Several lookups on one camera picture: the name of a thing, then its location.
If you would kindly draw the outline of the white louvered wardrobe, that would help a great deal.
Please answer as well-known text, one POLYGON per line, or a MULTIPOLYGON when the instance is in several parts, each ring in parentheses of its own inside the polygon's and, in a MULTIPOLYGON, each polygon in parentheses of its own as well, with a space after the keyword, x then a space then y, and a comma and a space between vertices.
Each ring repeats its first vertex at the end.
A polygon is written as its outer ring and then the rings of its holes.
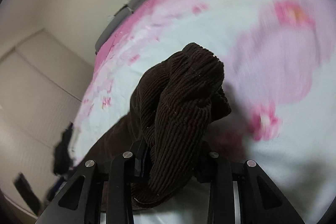
POLYGON ((44 31, 1 59, 1 190, 18 208, 29 210, 14 186, 18 174, 38 198, 56 181, 54 147, 74 121, 92 73, 44 31))

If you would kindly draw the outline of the dark brown corduroy pants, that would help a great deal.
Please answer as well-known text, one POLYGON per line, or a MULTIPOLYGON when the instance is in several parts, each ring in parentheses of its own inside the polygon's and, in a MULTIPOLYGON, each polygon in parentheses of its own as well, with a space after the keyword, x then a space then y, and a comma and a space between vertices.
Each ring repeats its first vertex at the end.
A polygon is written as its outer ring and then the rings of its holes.
POLYGON ((231 113, 222 83, 223 63, 196 43, 150 68, 130 99, 129 112, 86 154, 113 160, 139 140, 150 149, 148 178, 131 186, 135 210, 160 205, 192 178, 193 163, 209 124, 231 113))

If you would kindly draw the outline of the pink floral bed quilt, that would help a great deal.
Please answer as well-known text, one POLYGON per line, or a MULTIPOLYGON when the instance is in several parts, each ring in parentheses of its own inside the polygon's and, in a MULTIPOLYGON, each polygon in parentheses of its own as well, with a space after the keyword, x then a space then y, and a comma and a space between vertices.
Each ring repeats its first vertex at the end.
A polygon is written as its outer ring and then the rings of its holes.
POLYGON ((203 223, 197 140, 256 161, 305 223, 335 198, 335 0, 147 0, 97 52, 74 165, 145 139, 138 223, 203 223))

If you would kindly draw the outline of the folded black garment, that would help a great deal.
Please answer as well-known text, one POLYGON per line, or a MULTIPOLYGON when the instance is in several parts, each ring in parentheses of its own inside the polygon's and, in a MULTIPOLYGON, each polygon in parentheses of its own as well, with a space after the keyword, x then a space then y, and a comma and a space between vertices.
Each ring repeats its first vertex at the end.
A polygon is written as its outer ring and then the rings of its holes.
POLYGON ((54 148, 53 173, 56 176, 63 176, 68 173, 72 166, 72 159, 68 152, 68 147, 73 133, 73 123, 63 131, 60 142, 54 148))

